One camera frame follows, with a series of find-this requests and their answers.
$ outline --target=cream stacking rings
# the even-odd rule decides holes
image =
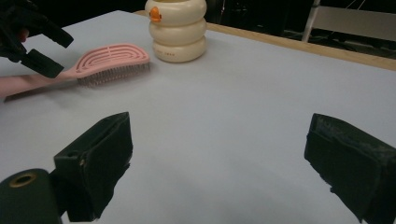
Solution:
[[[205,0],[148,0],[155,55],[171,63],[191,61],[206,50]]]

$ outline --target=white table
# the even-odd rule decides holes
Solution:
[[[132,166],[96,223],[359,223],[304,159],[313,113],[396,146],[396,73],[207,31],[207,52],[165,63],[149,19],[113,12],[67,27],[63,49],[28,39],[66,67],[118,42],[151,55],[149,73],[87,89],[76,83],[0,103],[0,179],[54,169],[53,156],[98,120],[129,111]],[[29,73],[0,60],[0,76]]]

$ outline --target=wooden table edge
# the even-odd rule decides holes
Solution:
[[[146,16],[145,10],[134,12],[134,14]],[[321,45],[305,43],[298,40],[287,39],[284,37],[266,35],[257,32],[237,29],[229,26],[218,25],[214,23],[207,23],[207,29],[210,31],[224,33],[226,35],[236,35],[251,40],[260,41],[263,43],[273,44],[288,49],[297,49],[309,53],[314,53],[319,56],[326,56],[335,59],[345,60],[353,63],[361,63],[374,67],[384,68],[396,71],[396,60],[384,57],[358,53],[354,51],[335,49]]]

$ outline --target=pink hairbrush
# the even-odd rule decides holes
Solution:
[[[77,79],[83,86],[96,86],[149,70],[149,55],[132,44],[108,45],[86,52],[77,63],[56,78],[39,74],[0,77],[0,97]]]

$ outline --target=orange cap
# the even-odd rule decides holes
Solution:
[[[160,14],[160,10],[157,7],[153,7],[149,12],[149,18],[151,21],[160,22],[163,16]]]

